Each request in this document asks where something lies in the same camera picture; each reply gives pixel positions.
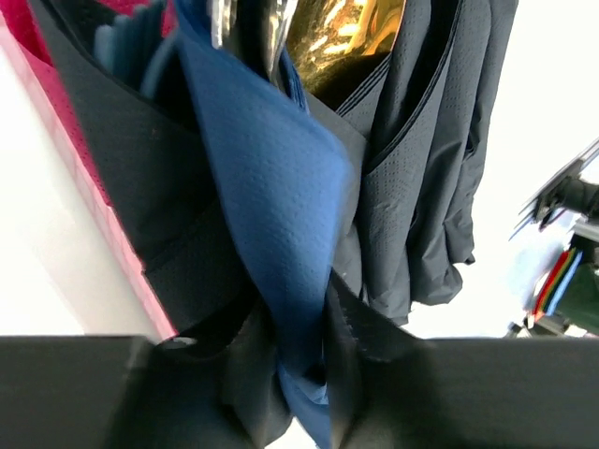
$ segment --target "gold foil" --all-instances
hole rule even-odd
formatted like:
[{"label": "gold foil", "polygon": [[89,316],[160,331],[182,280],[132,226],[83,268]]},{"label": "gold foil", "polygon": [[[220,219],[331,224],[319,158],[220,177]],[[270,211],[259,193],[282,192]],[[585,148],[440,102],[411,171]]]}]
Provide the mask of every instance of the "gold foil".
[{"label": "gold foil", "polygon": [[306,89],[337,107],[391,52],[405,0],[299,0],[287,48]]}]

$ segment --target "perforated fabric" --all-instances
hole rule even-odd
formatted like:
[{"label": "perforated fabric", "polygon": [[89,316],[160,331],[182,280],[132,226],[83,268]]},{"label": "perforated fabric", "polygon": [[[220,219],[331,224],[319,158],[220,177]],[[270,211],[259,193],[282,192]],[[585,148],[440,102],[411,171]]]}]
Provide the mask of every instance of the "perforated fabric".
[{"label": "perforated fabric", "polygon": [[[417,39],[416,45],[398,45],[392,54],[389,73],[396,76],[387,77],[381,93],[358,210],[368,301],[398,325],[407,322],[410,310],[405,244],[446,87],[461,6],[450,0],[427,3],[406,4],[408,23],[428,22],[430,27],[422,46]],[[413,31],[414,26],[407,28],[408,37]],[[401,30],[398,42],[408,37]],[[403,61],[408,67],[416,61],[414,70],[403,71]]]},{"label": "perforated fabric", "polygon": [[517,4],[406,4],[358,212],[368,301],[398,325],[412,301],[451,300],[454,264],[474,262],[472,204]]},{"label": "perforated fabric", "polygon": [[461,289],[460,273],[448,258],[444,221],[465,157],[490,25],[489,2],[464,4],[407,241],[412,301],[447,303]]}]

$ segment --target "white surface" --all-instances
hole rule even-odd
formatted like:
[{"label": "white surface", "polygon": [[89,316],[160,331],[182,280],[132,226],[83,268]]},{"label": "white surface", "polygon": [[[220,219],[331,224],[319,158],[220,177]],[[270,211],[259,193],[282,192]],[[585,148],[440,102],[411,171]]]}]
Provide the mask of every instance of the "white surface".
[{"label": "white surface", "polygon": [[[412,314],[417,335],[492,334],[511,313],[498,279],[518,207],[599,135],[597,23],[597,0],[520,0],[475,202],[477,263],[451,305]],[[3,55],[0,98],[0,333],[148,332]],[[275,446],[314,447],[298,426]]]},{"label": "white surface", "polygon": [[0,334],[155,331],[0,51]]}]

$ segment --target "green object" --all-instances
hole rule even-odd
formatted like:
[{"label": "green object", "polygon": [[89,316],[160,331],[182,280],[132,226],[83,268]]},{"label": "green object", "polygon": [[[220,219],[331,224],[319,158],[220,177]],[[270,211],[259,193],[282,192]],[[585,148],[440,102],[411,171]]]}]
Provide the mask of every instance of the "green object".
[{"label": "green object", "polygon": [[557,312],[573,325],[599,335],[599,282],[593,265],[577,269]]}]

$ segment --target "blue napkin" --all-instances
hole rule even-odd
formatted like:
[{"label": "blue napkin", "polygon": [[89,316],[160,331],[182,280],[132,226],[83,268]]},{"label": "blue napkin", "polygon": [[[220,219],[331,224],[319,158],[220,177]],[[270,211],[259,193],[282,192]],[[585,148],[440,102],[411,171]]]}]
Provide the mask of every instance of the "blue napkin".
[{"label": "blue napkin", "polygon": [[287,402],[326,449],[322,314],[350,163],[343,144],[310,117],[287,55],[291,98],[212,47],[203,2],[175,5],[212,173],[237,251],[270,308]]}]

